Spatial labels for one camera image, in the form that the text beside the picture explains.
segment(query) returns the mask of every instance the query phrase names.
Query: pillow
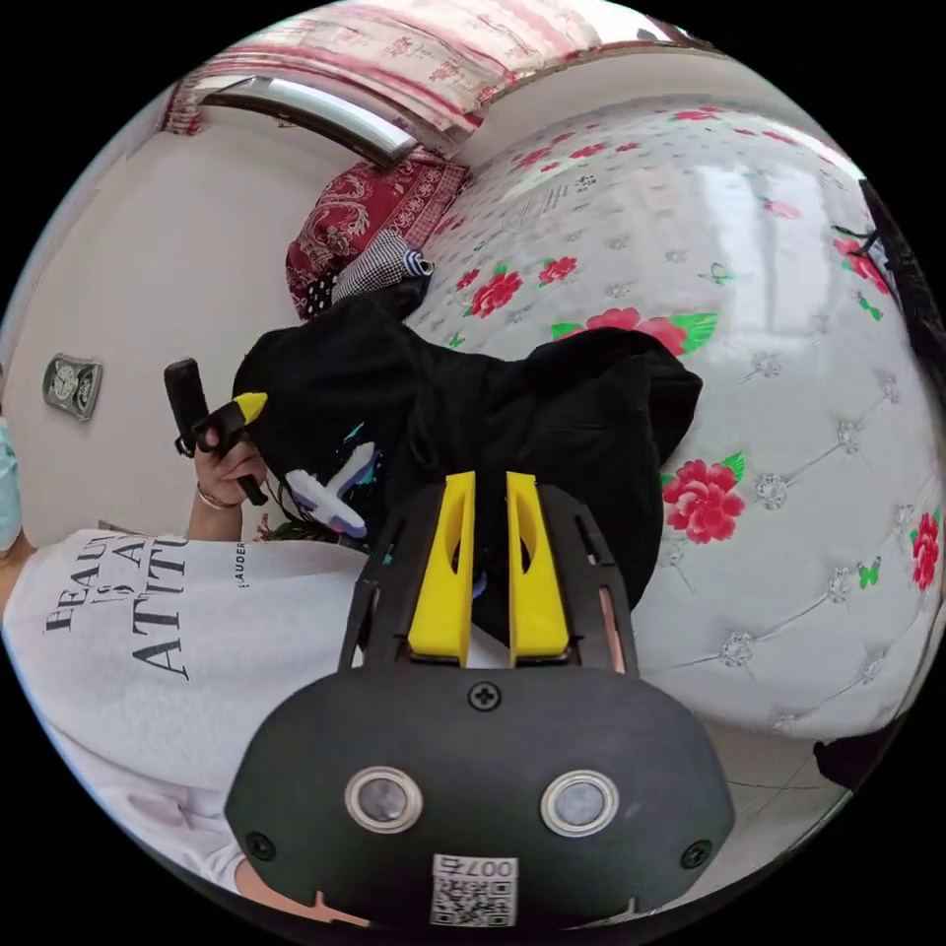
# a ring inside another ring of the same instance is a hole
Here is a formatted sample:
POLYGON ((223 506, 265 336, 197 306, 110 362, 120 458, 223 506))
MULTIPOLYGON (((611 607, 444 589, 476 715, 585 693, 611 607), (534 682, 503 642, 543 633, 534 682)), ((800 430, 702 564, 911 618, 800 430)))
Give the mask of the pillow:
POLYGON ((380 231, 394 230, 411 249, 420 249, 469 172, 418 148, 387 172, 360 162, 339 174, 322 191, 286 254, 286 279, 300 318, 307 318, 306 290, 312 281, 343 269, 380 231))

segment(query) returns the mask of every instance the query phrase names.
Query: screw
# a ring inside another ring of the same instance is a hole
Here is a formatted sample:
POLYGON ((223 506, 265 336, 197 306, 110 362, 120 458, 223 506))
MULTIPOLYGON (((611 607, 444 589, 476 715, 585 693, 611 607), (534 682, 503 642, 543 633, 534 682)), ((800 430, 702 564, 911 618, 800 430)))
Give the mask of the screw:
POLYGON ((276 856, 273 843, 258 831, 251 831, 246 836, 246 846, 257 860, 272 860, 276 856))
POLYGON ((695 841, 683 852, 680 866, 684 870, 696 870, 710 859, 711 854, 712 841, 695 841))
POLYGON ((501 698, 500 688, 493 683, 478 683, 467 696, 470 706, 479 712, 494 710, 501 698))

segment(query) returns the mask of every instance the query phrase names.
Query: white t-shirt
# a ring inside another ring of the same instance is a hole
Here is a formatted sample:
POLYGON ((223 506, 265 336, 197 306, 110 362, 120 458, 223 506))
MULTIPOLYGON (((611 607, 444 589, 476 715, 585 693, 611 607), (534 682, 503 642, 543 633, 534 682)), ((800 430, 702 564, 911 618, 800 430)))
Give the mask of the white t-shirt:
MULTIPOLYGON (((28 561, 3 616, 11 657, 78 778, 175 863, 234 889, 223 817, 253 733, 337 669, 365 556, 315 542, 78 532, 28 561)), ((508 651, 474 631, 470 666, 508 651)))

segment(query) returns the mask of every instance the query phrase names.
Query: mattress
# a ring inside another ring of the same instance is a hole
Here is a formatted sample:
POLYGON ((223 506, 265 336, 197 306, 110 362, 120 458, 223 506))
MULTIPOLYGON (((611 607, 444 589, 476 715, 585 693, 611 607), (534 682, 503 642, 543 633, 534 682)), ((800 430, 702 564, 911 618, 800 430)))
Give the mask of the mattress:
POLYGON ((859 177, 743 104, 602 109, 479 169, 409 320, 504 359, 617 325, 703 378, 633 615, 642 676, 814 739, 898 713, 942 599, 940 417, 896 295, 853 252, 859 177))

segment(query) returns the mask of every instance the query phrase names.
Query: printed number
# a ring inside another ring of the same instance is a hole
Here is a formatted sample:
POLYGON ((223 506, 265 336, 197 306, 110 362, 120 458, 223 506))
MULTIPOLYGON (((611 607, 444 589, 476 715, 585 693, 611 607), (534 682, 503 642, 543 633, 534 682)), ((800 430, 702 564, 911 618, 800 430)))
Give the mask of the printed number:
POLYGON ((467 877, 511 877, 512 865, 507 860, 471 860, 467 877))

